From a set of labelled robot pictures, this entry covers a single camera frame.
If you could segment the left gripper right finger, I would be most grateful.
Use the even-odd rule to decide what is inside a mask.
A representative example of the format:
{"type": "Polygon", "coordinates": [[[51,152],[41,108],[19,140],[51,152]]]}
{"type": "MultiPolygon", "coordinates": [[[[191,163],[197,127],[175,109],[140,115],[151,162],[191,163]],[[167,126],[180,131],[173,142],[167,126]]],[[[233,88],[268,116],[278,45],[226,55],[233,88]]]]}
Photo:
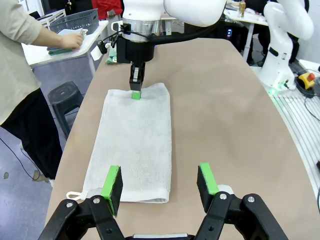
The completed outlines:
{"type": "Polygon", "coordinates": [[[220,191],[209,163],[198,166],[196,183],[206,215],[195,240],[218,240],[225,224],[233,225],[245,240],[288,239],[258,194],[250,193],[240,199],[220,191]]]}

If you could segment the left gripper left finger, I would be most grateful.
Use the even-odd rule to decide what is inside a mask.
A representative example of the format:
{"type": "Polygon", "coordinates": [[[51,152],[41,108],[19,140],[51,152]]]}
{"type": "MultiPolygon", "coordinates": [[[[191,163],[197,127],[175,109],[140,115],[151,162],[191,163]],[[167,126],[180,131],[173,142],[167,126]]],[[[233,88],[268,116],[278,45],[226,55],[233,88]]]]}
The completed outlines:
{"type": "Polygon", "coordinates": [[[85,199],[62,200],[39,236],[40,240],[80,240],[95,228],[101,240],[124,240],[115,217],[123,190],[121,167],[112,165],[101,193],[85,199]]]}

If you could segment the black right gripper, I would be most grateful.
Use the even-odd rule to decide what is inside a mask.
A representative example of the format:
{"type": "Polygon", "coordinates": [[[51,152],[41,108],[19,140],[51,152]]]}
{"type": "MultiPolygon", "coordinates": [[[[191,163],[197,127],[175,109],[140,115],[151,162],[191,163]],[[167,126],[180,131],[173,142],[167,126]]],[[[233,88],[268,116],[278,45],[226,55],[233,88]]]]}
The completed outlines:
{"type": "Polygon", "coordinates": [[[129,85],[131,98],[141,99],[141,89],[145,76],[146,63],[153,59],[155,46],[149,42],[134,42],[123,37],[116,41],[116,57],[118,64],[131,64],[129,85]]]}

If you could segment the person's right hand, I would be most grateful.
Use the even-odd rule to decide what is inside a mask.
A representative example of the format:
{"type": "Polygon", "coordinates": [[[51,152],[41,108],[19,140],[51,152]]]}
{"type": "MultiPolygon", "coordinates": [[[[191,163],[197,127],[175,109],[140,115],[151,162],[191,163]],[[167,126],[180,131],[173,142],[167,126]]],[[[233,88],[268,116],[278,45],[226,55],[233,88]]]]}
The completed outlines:
{"type": "Polygon", "coordinates": [[[79,33],[70,33],[61,36],[60,47],[77,50],[81,47],[84,37],[79,33]]]}

